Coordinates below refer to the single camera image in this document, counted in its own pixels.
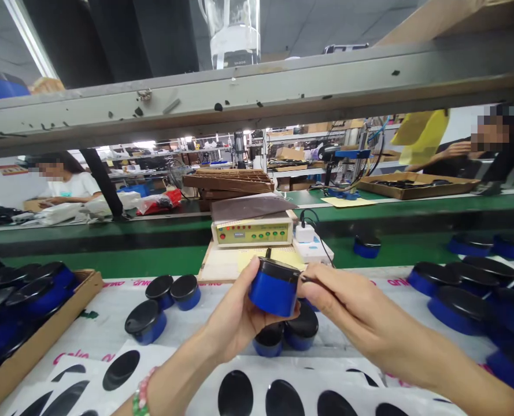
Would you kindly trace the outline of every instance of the blue bin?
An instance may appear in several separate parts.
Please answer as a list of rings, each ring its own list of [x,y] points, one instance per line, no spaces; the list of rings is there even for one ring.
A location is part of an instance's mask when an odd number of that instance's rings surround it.
[[[149,345],[161,336],[166,328],[166,322],[166,315],[157,301],[146,300],[130,312],[124,329],[139,344]]]
[[[259,257],[257,275],[249,289],[249,299],[260,310],[288,318],[297,302],[300,271],[276,260]]]

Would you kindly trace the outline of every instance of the person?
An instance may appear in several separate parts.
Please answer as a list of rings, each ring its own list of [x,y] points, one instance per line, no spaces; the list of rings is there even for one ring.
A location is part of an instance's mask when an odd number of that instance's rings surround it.
[[[140,389],[141,400],[135,402],[135,414],[142,413],[142,404],[151,416],[184,415],[219,364],[243,351],[266,325],[285,320],[264,313],[249,300],[258,267],[254,257],[206,324],[148,378],[146,390]],[[309,265],[303,275],[319,280],[331,292],[300,281],[297,296],[318,307],[380,369],[450,399],[469,415],[514,416],[511,387],[404,312],[366,277],[322,264]],[[291,319],[298,315],[298,307]],[[132,416],[134,399],[126,400],[114,416]]]
[[[65,202],[88,202],[102,195],[101,189],[81,164],[69,152],[47,153],[26,157],[30,170],[38,171],[47,178],[47,199],[41,208]]]

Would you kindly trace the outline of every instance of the cardboard box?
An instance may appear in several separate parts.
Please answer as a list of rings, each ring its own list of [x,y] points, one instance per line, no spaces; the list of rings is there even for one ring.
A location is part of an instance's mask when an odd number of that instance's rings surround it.
[[[305,152],[289,147],[281,147],[276,151],[276,159],[305,160]]]
[[[445,179],[452,182],[451,185],[440,185],[430,188],[399,189],[386,185],[373,184],[373,181],[398,181],[412,180],[419,184],[431,183],[435,179]],[[450,176],[428,175],[423,173],[405,172],[390,173],[386,175],[367,176],[361,179],[357,188],[374,194],[386,195],[401,200],[430,198],[432,196],[457,195],[471,192],[480,182],[477,179],[463,179]]]
[[[100,272],[87,269],[74,274],[82,281],[75,294],[0,366],[0,405],[101,291]]]

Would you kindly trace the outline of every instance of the worker's arm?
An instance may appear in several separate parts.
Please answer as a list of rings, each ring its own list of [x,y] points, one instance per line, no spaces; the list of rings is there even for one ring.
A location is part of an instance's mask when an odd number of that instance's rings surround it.
[[[203,328],[154,372],[147,387],[151,416],[184,415],[191,399],[216,366],[243,351],[265,326],[286,320],[259,310],[249,300],[247,294],[258,266],[258,258],[254,257]],[[298,315],[299,303],[295,314],[288,319]],[[133,397],[114,416],[132,416],[132,409]]]
[[[471,416],[514,416],[514,390],[479,367],[449,339],[412,318],[367,278],[309,265],[307,298],[384,372],[436,392]]]

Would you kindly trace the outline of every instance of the yellow paper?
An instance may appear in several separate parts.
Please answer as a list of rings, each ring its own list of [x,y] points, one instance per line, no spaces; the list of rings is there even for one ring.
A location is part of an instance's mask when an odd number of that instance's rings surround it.
[[[374,205],[376,202],[358,198],[356,200],[348,200],[342,198],[336,198],[335,196],[331,196],[330,198],[321,198],[324,202],[328,202],[329,204],[334,205],[336,208],[350,208],[354,206],[365,206],[365,205]]]

